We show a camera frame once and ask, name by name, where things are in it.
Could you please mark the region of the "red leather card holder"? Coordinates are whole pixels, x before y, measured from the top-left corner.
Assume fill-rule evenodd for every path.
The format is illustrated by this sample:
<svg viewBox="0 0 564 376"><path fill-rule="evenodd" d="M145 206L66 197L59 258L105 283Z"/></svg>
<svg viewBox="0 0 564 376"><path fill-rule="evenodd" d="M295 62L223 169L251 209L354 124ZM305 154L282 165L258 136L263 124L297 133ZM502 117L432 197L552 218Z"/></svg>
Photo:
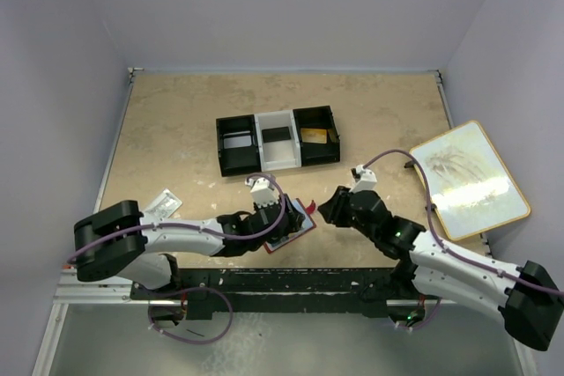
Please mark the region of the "red leather card holder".
<svg viewBox="0 0 564 376"><path fill-rule="evenodd" d="M316 223L312 218L312 214L316 211L315 201L311 201L309 204L304 204L299 198L294 198L291 200L291 205L299 214L297 217L297 222L300 224L299 229L295 232L284 235L279 240L265 242L263 246L268 254L273 254L280 248L290 244L291 242L297 240L300 236L316 228Z"/></svg>

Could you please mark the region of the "black white three-compartment tray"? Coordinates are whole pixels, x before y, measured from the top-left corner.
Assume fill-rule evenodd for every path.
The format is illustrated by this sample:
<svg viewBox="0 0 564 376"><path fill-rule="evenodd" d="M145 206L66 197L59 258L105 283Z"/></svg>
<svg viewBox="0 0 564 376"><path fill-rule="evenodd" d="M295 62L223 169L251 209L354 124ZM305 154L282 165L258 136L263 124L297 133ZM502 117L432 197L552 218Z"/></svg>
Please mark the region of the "black white three-compartment tray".
<svg viewBox="0 0 564 376"><path fill-rule="evenodd" d="M329 106L218 118L216 131L223 177L333 164L341 157Z"/></svg>

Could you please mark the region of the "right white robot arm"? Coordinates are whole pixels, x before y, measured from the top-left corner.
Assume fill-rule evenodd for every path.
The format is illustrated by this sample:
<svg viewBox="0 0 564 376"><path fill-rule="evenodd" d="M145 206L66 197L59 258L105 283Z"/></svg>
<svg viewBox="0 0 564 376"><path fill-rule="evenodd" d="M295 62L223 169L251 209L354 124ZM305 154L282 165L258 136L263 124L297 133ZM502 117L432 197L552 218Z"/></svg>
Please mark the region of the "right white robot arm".
<svg viewBox="0 0 564 376"><path fill-rule="evenodd" d="M374 191L338 187L318 210L326 223L360 232L397 261L391 284L398 296L452 300L500 323L519 343L539 351L550 346L563 293L540 264L518 266L438 241L423 225L393 215Z"/></svg>

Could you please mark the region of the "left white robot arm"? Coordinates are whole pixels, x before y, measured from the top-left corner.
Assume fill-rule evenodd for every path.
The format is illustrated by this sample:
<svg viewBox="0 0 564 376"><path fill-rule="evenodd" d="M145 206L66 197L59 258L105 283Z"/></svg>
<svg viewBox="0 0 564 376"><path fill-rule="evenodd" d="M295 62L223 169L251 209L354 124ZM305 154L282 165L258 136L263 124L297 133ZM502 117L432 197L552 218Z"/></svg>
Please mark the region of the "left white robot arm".
<svg viewBox="0 0 564 376"><path fill-rule="evenodd" d="M197 221L144 214L127 200L74 225L75 252L68 263L81 282L119 276L170 299L182 286L173 253L239 257L299 232L306 217L287 196L252 212Z"/></svg>

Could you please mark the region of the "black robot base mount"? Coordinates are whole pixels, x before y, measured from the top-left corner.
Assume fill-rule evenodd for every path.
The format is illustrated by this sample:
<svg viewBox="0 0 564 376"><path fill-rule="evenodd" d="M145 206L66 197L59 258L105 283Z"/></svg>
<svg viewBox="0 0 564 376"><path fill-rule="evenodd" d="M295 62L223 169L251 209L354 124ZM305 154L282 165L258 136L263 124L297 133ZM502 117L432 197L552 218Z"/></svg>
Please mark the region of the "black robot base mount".
<svg viewBox="0 0 564 376"><path fill-rule="evenodd" d="M405 320L427 317L434 296L412 280L415 268L187 268L174 258L164 275L131 278L132 298L147 300L158 319L203 321L217 313L359 314Z"/></svg>

